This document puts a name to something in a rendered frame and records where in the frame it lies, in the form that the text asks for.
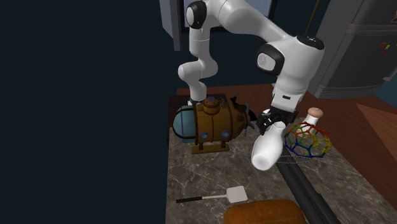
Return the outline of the white vase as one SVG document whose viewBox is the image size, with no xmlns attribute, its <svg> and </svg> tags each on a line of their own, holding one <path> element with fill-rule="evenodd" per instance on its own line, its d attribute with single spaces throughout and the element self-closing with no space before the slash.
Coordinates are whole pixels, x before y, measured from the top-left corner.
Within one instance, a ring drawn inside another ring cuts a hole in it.
<svg viewBox="0 0 397 224">
<path fill-rule="evenodd" d="M 251 154 L 251 163 L 256 169 L 267 171 L 278 161 L 284 146 L 282 133 L 285 128 L 283 122 L 275 122 L 256 139 Z"/>
</svg>

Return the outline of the white bottle with tan cap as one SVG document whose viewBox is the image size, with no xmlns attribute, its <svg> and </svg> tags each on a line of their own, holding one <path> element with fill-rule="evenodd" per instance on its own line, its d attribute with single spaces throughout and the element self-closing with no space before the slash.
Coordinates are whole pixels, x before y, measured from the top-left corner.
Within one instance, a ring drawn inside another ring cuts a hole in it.
<svg viewBox="0 0 397 224">
<path fill-rule="evenodd" d="M 316 129 L 311 127 L 310 125 L 315 126 L 317 121 L 323 116 L 323 111 L 319 108 L 309 108 L 308 112 L 307 112 L 307 116 L 305 117 L 305 119 L 303 120 L 303 124 L 301 125 L 301 129 L 299 129 L 298 135 L 300 137 L 303 136 L 303 131 L 309 131 L 311 134 L 315 134 L 316 133 Z"/>
</svg>

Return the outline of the brown submarine model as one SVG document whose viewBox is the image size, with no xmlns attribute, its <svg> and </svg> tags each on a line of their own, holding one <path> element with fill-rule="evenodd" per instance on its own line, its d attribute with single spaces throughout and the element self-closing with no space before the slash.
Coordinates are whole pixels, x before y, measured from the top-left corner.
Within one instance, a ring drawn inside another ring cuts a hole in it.
<svg viewBox="0 0 397 224">
<path fill-rule="evenodd" d="M 228 142 L 238 137 L 256 116 L 248 104 L 239 104 L 236 97 L 230 102 L 207 97 L 201 103 L 180 107 L 172 121 L 173 133 L 184 143 L 193 143 L 192 153 L 228 151 Z"/>
</svg>

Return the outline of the long black bar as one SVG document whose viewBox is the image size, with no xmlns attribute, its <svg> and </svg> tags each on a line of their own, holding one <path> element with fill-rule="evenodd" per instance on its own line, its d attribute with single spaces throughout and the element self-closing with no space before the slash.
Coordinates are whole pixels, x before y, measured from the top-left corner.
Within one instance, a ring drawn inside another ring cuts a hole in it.
<svg viewBox="0 0 397 224">
<path fill-rule="evenodd" d="M 283 148 L 276 166 L 294 195 L 309 224 L 341 224 L 320 193 L 317 193 L 295 159 Z"/>
</svg>

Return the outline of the orange bread loaf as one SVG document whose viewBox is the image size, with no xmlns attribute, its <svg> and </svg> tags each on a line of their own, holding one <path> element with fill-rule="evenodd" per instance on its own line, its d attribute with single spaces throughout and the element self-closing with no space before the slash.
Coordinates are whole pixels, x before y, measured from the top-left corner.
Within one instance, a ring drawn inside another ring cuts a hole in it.
<svg viewBox="0 0 397 224">
<path fill-rule="evenodd" d="M 228 208 L 223 224 L 308 224 L 292 200 L 261 200 Z"/>
</svg>

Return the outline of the thin brown pole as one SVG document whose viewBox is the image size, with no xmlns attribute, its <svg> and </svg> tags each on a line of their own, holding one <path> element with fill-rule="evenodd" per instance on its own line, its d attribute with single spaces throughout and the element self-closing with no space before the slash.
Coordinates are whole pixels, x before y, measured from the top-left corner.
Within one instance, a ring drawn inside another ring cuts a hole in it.
<svg viewBox="0 0 397 224">
<path fill-rule="evenodd" d="M 317 8 L 318 8 L 318 6 L 319 6 L 319 2 L 320 2 L 320 0 L 316 0 L 316 4 L 315 4 L 315 6 L 314 6 L 314 9 L 312 10 L 312 14 L 311 14 L 311 16 L 310 16 L 309 22 L 308 22 L 308 24 L 307 24 L 307 28 L 306 28 L 305 33 L 304 33 L 305 36 L 307 36 L 308 33 L 309 33 L 310 27 L 311 27 L 311 25 L 312 25 L 312 21 L 313 21 L 313 19 L 314 19 L 314 17 L 315 17 Z"/>
</svg>

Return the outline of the grey refrigerator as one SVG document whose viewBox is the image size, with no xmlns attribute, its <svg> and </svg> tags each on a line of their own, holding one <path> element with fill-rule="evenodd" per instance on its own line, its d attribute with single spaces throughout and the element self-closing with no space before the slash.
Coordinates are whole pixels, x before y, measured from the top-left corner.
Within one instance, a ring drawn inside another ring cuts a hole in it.
<svg viewBox="0 0 397 224">
<path fill-rule="evenodd" d="M 373 95 L 397 68 L 397 0 L 330 0 L 316 36 L 325 53 L 308 91 L 319 99 Z"/>
</svg>

